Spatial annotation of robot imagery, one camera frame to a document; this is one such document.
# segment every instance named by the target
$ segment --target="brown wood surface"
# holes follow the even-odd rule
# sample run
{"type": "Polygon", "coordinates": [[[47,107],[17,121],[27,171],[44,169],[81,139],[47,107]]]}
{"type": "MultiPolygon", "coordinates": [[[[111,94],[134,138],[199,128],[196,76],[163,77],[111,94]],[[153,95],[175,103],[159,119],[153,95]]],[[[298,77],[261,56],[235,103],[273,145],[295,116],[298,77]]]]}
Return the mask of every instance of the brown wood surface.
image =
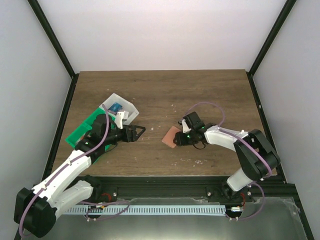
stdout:
{"type": "MultiPolygon", "coordinates": [[[[137,142],[120,143],[82,174],[92,176],[231,175],[239,167],[236,153],[220,146],[169,148],[161,142],[171,126],[194,104],[214,102],[225,110],[224,128],[262,130],[244,70],[164,70],[81,72],[54,162],[56,169],[73,150],[65,142],[105,99],[116,93],[140,114],[132,124],[146,127],[137,142]]],[[[194,110],[205,123],[219,123],[220,110],[202,105],[194,110]]]]}

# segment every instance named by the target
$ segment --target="robotic arm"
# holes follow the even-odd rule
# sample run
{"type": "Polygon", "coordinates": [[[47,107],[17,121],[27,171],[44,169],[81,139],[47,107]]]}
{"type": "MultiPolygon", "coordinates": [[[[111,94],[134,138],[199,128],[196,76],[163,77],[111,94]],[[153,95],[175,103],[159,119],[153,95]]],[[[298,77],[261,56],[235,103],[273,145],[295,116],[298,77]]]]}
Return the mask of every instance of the robotic arm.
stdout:
{"type": "Polygon", "coordinates": [[[135,142],[146,131],[146,128],[142,126],[123,125],[122,120],[125,116],[124,112],[118,112],[114,122],[109,117],[109,122],[112,124],[109,124],[108,134],[102,145],[93,152],[72,162],[76,157],[93,149],[103,139],[107,119],[105,114],[98,115],[92,124],[92,130],[87,132],[83,139],[77,143],[75,150],[60,167],[31,190],[23,188],[17,194],[14,221],[20,223],[27,205],[42,189],[44,190],[32,204],[23,222],[23,227],[38,238],[46,235],[54,226],[56,220],[72,206],[83,200],[96,200],[101,195],[102,186],[92,176],[86,176],[67,190],[66,188],[80,173],[108,151],[106,146],[117,145],[119,141],[135,142]]]}
{"type": "Polygon", "coordinates": [[[238,138],[255,149],[270,169],[280,164],[276,150],[260,130],[234,131],[212,123],[204,124],[196,112],[184,116],[179,124],[182,125],[182,131],[177,132],[173,140],[178,146],[195,146],[201,142],[204,147],[208,144],[219,145],[236,152],[241,168],[227,179],[226,187],[222,188],[224,195],[229,199],[236,192],[260,180],[268,173],[268,168],[263,162],[238,138]]]}

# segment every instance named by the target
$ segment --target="brown sponge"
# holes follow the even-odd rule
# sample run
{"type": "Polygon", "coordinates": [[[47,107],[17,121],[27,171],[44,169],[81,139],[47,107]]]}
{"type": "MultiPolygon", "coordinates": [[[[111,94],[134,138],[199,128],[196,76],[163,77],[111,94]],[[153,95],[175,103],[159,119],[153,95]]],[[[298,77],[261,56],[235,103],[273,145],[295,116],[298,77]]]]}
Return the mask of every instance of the brown sponge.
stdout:
{"type": "Polygon", "coordinates": [[[161,142],[168,145],[170,148],[174,149],[177,145],[174,143],[174,138],[177,132],[181,130],[175,126],[172,126],[169,131],[164,135],[161,142]]]}

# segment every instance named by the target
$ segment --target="white slotted strip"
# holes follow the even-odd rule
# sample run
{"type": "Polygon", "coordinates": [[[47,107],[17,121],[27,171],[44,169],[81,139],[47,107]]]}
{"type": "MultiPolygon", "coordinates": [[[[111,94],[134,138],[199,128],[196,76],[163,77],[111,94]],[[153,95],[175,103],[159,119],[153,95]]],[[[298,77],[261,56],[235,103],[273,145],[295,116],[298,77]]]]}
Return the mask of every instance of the white slotted strip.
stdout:
{"type": "MultiPolygon", "coordinates": [[[[104,209],[94,209],[89,215],[114,215],[126,205],[110,205],[104,209]]],[[[88,211],[88,205],[75,205],[66,211],[65,215],[84,215],[88,211]]],[[[131,205],[122,215],[201,215],[224,216],[224,205],[131,205]]]]}

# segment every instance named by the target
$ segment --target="black vertical post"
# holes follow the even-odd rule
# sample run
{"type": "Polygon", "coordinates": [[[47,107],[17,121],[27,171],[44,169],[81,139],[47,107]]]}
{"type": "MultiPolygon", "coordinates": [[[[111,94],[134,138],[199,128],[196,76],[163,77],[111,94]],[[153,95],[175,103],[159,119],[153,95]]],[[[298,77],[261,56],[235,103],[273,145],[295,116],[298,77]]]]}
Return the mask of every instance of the black vertical post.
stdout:
{"type": "Polygon", "coordinates": [[[49,40],[51,41],[56,53],[58,54],[59,58],[61,59],[65,69],[69,73],[70,77],[73,79],[76,74],[73,70],[64,50],[62,49],[54,31],[52,30],[44,12],[41,9],[41,6],[39,5],[39,2],[37,0],[28,0],[31,8],[34,11],[34,14],[38,18],[40,24],[42,25],[46,35],[48,36],[49,40]]]}
{"type": "Polygon", "coordinates": [[[273,27],[271,28],[271,31],[269,32],[268,37],[266,38],[258,56],[254,60],[254,63],[249,71],[249,75],[253,76],[255,75],[258,67],[260,66],[262,60],[264,59],[265,55],[267,54],[271,44],[275,40],[279,30],[281,29],[282,25],[284,24],[285,20],[287,19],[291,9],[294,7],[297,0],[287,0],[277,17],[273,27]]]}

